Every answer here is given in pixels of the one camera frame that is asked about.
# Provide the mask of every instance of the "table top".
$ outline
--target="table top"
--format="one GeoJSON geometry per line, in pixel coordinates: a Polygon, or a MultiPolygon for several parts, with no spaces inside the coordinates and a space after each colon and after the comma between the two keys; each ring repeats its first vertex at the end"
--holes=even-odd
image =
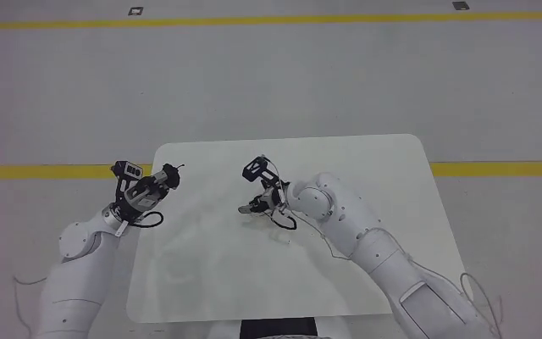
{"type": "Polygon", "coordinates": [[[237,207],[261,193],[241,176],[265,154],[284,181],[328,171],[366,198],[421,264],[458,282],[459,252],[421,142],[411,135],[171,143],[155,155],[185,164],[142,230],[126,311],[138,323],[385,314],[384,294],[359,267],[331,258],[319,234],[282,230],[237,207]]]}

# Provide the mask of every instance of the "yellow tape line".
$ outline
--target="yellow tape line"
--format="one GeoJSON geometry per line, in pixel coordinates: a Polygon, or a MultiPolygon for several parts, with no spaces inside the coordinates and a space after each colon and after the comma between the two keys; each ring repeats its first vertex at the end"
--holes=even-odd
{"type": "Polygon", "coordinates": [[[431,163],[434,176],[542,176],[542,162],[431,163]]]}
{"type": "MultiPolygon", "coordinates": [[[[542,176],[542,162],[431,163],[434,176],[542,176]]],[[[152,165],[140,164],[145,175],[152,165]]],[[[0,166],[0,180],[109,179],[109,164],[0,166]]]]}
{"type": "MultiPolygon", "coordinates": [[[[145,175],[151,174],[152,165],[143,164],[145,175]]],[[[0,166],[0,180],[9,179],[108,179],[114,178],[111,164],[43,164],[27,166],[0,166]]]]}
{"type": "Polygon", "coordinates": [[[225,18],[170,18],[170,19],[122,19],[80,21],[12,21],[0,22],[2,30],[20,29],[73,29],[73,28],[134,28],[166,26],[208,25],[285,25],[330,24],[356,22],[424,22],[424,21],[504,21],[542,20],[542,12],[491,12],[448,14],[346,14],[346,15],[295,15],[252,16],[225,18]]]}

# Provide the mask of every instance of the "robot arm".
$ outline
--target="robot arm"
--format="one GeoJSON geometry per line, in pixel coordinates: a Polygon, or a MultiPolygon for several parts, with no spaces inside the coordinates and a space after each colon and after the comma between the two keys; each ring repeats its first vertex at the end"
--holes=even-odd
{"type": "Polygon", "coordinates": [[[69,225],[59,237],[62,261],[51,270],[41,292],[36,338],[84,339],[108,292],[114,254],[124,229],[137,222],[180,183],[170,164],[152,176],[119,161],[116,201],[87,222],[69,225]]]}
{"type": "MultiPolygon", "coordinates": [[[[254,164],[252,176],[259,176],[261,168],[267,168],[267,159],[258,157],[246,169],[254,164]]],[[[496,337],[482,314],[450,281],[415,264],[381,228],[364,198],[331,174],[320,173],[308,182],[276,181],[267,185],[285,190],[284,200],[266,201],[269,208],[289,208],[316,220],[335,247],[379,286],[395,320],[410,339],[496,337]]],[[[243,210],[258,207],[249,205],[243,210]]]]}

